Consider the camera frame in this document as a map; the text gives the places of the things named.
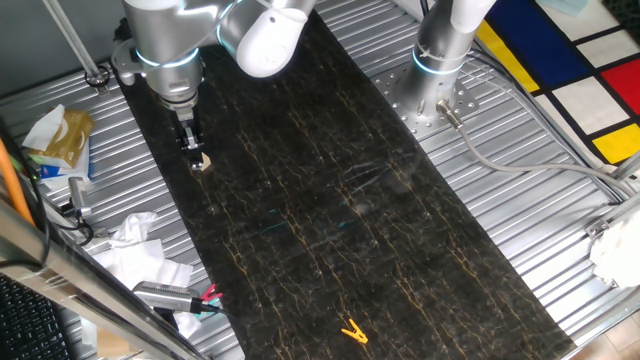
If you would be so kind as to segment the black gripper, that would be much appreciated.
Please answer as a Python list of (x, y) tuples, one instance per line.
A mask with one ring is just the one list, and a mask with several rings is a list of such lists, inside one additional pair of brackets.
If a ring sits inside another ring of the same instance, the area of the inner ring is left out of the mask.
[(179, 145), (192, 170), (201, 170), (204, 164), (201, 145), (201, 126), (198, 111), (191, 106), (171, 109), (174, 130), (179, 137)]

